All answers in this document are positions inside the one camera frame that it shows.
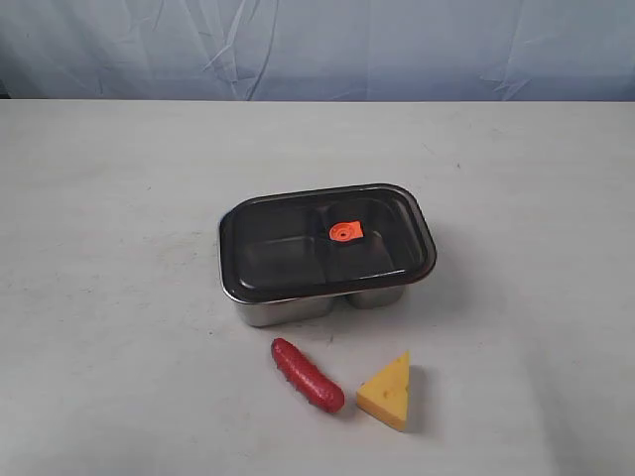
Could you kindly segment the dark transparent lunch box lid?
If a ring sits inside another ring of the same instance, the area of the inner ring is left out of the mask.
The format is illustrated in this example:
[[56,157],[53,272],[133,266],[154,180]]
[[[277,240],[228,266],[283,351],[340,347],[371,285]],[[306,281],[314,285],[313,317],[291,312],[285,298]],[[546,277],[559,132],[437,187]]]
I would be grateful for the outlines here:
[[218,234],[223,289],[247,304],[403,287],[437,261],[421,207],[389,183],[250,198]]

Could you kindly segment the red toy sausage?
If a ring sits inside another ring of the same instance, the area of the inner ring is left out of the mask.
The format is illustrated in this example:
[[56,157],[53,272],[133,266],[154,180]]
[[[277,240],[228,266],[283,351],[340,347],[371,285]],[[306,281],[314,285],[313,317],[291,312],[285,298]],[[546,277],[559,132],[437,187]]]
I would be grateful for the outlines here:
[[328,414],[336,414],[343,408],[343,390],[291,342],[275,338],[271,355],[277,369],[311,405]]

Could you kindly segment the yellow toy cheese wedge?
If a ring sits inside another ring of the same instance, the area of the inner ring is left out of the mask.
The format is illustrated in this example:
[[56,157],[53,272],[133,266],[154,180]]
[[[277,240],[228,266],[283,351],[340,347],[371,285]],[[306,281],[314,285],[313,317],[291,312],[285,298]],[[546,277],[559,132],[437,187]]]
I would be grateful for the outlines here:
[[410,353],[404,352],[356,392],[356,405],[398,431],[407,427],[410,385]]

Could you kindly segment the steel two-compartment lunch box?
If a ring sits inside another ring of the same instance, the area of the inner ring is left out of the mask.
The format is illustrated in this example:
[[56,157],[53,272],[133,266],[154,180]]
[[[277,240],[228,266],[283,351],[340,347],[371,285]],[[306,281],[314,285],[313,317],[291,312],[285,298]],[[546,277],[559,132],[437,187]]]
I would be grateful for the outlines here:
[[331,294],[313,297],[293,297],[264,302],[248,302],[233,296],[229,288],[229,259],[223,253],[228,245],[223,243],[223,227],[229,224],[229,212],[218,223],[218,267],[223,292],[233,302],[241,319],[252,327],[267,327],[328,315],[334,305],[345,299],[358,309],[372,309],[393,304],[400,300],[406,286],[381,289],[364,289],[355,293]]

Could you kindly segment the blue-grey backdrop cloth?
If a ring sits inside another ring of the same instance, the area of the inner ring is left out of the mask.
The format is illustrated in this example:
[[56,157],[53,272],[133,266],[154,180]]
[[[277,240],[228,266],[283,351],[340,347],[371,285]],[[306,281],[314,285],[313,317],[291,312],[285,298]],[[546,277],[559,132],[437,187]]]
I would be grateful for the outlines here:
[[630,101],[630,1],[5,1],[14,98]]

